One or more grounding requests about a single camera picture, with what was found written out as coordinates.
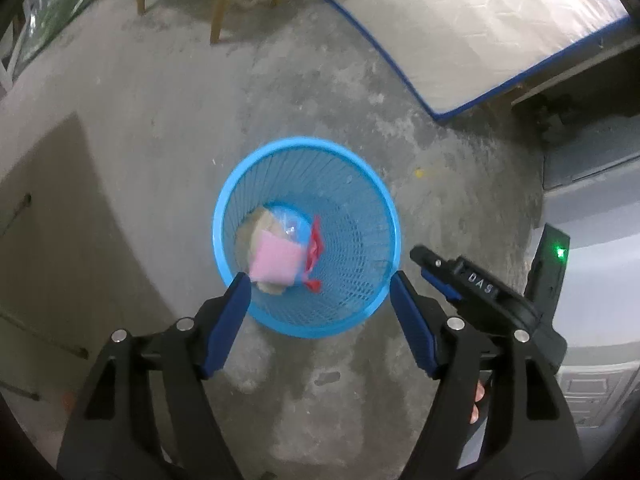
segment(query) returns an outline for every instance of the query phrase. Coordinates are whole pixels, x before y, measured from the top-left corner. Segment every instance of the blue plastic basket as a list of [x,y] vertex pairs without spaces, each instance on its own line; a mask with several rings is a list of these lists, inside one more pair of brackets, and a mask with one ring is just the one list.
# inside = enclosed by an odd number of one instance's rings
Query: blue plastic basket
[[347,330],[380,306],[400,261],[400,222],[385,185],[349,150],[327,140],[290,137],[240,162],[220,192],[212,243],[229,285],[239,270],[236,230],[258,206],[320,219],[324,253],[311,278],[322,291],[289,287],[281,296],[254,286],[249,313],[278,332],[323,337]]

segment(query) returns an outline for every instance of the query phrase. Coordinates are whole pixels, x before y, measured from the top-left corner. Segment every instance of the finger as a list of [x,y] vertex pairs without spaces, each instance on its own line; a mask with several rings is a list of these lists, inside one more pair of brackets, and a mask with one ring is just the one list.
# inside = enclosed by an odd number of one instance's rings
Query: finger
[[476,388],[476,401],[479,402],[484,397],[484,386],[478,381],[478,387]]
[[478,411],[478,407],[474,404],[474,409],[471,412],[471,420],[469,421],[469,424],[473,424],[477,422],[479,417],[480,417],[480,412]]

